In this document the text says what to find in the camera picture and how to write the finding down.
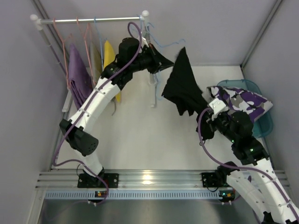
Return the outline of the purple camouflage trousers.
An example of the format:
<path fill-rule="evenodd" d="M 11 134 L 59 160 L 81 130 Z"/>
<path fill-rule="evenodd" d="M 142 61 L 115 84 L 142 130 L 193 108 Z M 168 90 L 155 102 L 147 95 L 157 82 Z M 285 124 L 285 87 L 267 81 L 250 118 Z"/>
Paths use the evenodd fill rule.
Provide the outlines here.
<path fill-rule="evenodd" d="M 237 87 L 209 86 L 207 91 L 211 98 L 217 98 L 226 105 L 225 112 L 244 112 L 255 123 L 272 107 L 273 103 L 260 94 Z"/>

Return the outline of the black trousers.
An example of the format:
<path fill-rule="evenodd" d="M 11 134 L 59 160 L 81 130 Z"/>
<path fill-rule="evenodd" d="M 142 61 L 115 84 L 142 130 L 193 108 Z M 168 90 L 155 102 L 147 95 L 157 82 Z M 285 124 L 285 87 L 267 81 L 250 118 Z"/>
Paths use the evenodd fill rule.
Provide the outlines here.
<path fill-rule="evenodd" d="M 196 113 L 196 121 L 199 121 L 200 114 L 207 108 L 207 101 L 197 85 L 185 47 L 177 55 L 162 96 L 175 104 L 180 116 L 185 112 L 189 116 Z"/>

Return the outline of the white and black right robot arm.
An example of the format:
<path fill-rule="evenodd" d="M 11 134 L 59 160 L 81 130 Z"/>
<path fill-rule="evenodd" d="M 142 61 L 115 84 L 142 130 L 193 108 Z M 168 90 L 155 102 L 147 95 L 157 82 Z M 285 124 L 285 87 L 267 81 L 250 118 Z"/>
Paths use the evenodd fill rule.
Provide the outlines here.
<path fill-rule="evenodd" d="M 197 118 L 200 143 L 210 159 L 219 166 L 216 173 L 224 184 L 234 188 L 263 224 L 297 224 L 299 209 L 292 202 L 278 179 L 268 153 L 253 137 L 253 123 L 244 112 L 215 115 L 206 108 Z M 207 150 L 204 140 L 208 133 L 219 131 L 232 143 L 235 157 L 241 162 L 223 163 Z"/>

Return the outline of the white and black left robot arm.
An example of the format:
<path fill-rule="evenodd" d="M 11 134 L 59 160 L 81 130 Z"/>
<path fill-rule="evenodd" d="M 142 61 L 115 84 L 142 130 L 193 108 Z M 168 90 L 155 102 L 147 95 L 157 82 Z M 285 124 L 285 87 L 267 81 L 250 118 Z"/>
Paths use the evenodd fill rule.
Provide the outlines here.
<path fill-rule="evenodd" d="M 79 154 L 79 163 L 87 175 L 96 178 L 104 173 L 95 153 L 99 141 L 91 132 L 108 103 L 131 81 L 133 73 L 147 70 L 155 74 L 173 65 L 151 43 L 142 44 L 133 37 L 122 40 L 118 54 L 104 68 L 87 100 L 70 119 L 63 119 L 59 124 L 65 140 Z"/>

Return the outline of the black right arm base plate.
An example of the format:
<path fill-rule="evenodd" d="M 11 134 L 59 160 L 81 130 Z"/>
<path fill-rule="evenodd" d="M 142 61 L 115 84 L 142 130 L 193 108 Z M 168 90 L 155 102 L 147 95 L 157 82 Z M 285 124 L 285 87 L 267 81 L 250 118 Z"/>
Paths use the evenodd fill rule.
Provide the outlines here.
<path fill-rule="evenodd" d="M 203 187 L 205 188 L 221 188 L 228 187 L 226 176 L 219 172 L 201 173 Z"/>

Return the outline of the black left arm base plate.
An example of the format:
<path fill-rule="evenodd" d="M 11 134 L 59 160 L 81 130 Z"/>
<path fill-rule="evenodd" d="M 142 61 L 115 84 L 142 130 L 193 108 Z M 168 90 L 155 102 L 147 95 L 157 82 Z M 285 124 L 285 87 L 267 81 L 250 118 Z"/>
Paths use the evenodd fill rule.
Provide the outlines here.
<path fill-rule="evenodd" d="M 118 173 L 105 173 L 102 180 L 106 183 L 108 188 L 118 188 L 119 174 Z M 90 176 L 86 173 L 79 175 L 77 187 L 83 188 L 105 188 L 105 184 L 98 178 Z"/>

